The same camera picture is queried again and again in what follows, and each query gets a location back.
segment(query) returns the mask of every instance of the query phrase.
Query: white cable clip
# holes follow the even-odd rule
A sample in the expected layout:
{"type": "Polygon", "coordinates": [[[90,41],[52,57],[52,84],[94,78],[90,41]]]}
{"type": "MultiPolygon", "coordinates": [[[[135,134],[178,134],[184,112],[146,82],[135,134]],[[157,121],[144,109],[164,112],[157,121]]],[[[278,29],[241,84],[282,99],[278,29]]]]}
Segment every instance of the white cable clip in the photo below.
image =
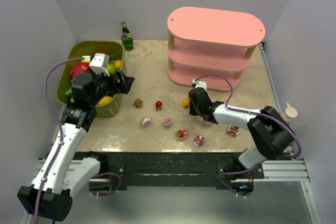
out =
{"type": "Polygon", "coordinates": [[[91,56],[90,55],[85,55],[85,56],[83,56],[83,60],[85,60],[85,61],[91,61],[91,56]]]}

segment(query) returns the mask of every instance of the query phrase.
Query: olive green bin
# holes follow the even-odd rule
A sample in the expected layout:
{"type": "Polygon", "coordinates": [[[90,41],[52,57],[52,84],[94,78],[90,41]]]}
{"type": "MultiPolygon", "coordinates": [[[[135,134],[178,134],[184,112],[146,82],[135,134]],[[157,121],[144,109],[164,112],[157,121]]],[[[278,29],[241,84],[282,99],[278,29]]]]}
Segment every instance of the olive green bin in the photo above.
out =
{"type": "MultiPolygon", "coordinates": [[[[126,65],[124,60],[125,51],[123,46],[116,41],[82,41],[74,45],[68,59],[79,58],[86,55],[92,56],[96,52],[103,52],[109,55],[110,61],[121,60],[121,69],[126,74],[126,65]]],[[[56,99],[63,106],[66,106],[67,104],[68,96],[65,95],[65,93],[71,86],[70,72],[79,62],[80,61],[73,61],[67,63],[59,81],[56,99]]],[[[121,94],[116,94],[109,103],[97,105],[97,116],[101,118],[109,118],[117,114],[120,108],[121,97],[121,94]]]]}

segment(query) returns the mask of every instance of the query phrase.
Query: green glass bottle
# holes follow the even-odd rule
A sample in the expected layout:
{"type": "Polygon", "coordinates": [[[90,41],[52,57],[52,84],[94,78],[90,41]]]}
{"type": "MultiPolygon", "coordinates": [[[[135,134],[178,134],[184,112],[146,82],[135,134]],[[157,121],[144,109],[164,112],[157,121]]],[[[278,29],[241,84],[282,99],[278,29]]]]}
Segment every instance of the green glass bottle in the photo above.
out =
{"type": "Polygon", "coordinates": [[[126,51],[131,51],[133,49],[133,37],[127,28],[126,22],[121,22],[121,42],[126,51]]]}

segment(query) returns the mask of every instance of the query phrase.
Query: pink shelf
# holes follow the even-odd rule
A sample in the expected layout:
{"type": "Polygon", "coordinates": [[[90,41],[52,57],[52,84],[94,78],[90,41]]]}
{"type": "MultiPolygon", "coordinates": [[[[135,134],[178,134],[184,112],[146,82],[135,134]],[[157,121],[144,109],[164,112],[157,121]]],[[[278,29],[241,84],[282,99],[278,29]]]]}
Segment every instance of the pink shelf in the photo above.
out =
{"type": "Polygon", "coordinates": [[[245,48],[258,45],[265,36],[260,19],[229,10],[181,7],[170,13],[167,25],[175,38],[245,48]]]}
{"type": "MultiPolygon", "coordinates": [[[[174,70],[168,70],[169,78],[173,82],[179,85],[190,86],[190,87],[191,87],[191,81],[193,79],[196,79],[200,76],[203,76],[209,73],[216,73],[216,74],[220,74],[226,77],[229,80],[229,82],[232,84],[234,89],[239,85],[240,80],[234,79],[233,74],[231,73],[225,73],[225,72],[220,72],[220,71],[209,71],[206,69],[195,69],[192,67],[185,67],[182,65],[175,65],[174,70]]],[[[206,82],[207,87],[209,89],[219,90],[219,91],[229,91],[230,90],[229,85],[219,77],[209,76],[209,77],[203,78],[202,80],[206,82]]]]}
{"type": "Polygon", "coordinates": [[[241,72],[249,65],[244,59],[246,49],[223,45],[189,42],[175,38],[169,58],[181,65],[224,72],[241,72]]]}

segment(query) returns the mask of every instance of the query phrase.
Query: pink toy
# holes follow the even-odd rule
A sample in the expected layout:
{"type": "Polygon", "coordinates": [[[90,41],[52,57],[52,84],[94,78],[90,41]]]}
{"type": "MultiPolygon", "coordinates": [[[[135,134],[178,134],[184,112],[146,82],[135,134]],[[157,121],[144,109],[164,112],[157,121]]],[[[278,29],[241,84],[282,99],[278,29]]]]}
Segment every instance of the pink toy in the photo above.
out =
{"type": "Polygon", "coordinates": [[[163,119],[163,126],[165,128],[169,128],[170,127],[170,124],[171,124],[171,119],[167,116],[163,119]]]}
{"type": "Polygon", "coordinates": [[[239,134],[239,127],[230,125],[229,128],[227,129],[226,134],[236,137],[239,134]]]}
{"type": "Polygon", "coordinates": [[[152,123],[152,118],[150,117],[144,117],[143,119],[141,119],[141,122],[140,122],[140,124],[144,127],[147,127],[151,123],[152,123]]]}
{"type": "Polygon", "coordinates": [[[194,138],[194,145],[195,146],[201,146],[201,145],[203,145],[203,142],[204,142],[204,137],[203,136],[198,135],[197,137],[194,138]]]}
{"type": "Polygon", "coordinates": [[[209,121],[209,122],[204,122],[204,125],[205,125],[205,126],[211,126],[211,125],[212,125],[212,122],[210,122],[210,121],[209,121]]]}
{"type": "Polygon", "coordinates": [[[176,137],[179,140],[185,140],[189,136],[189,130],[187,128],[182,128],[176,133],[176,137]]]}

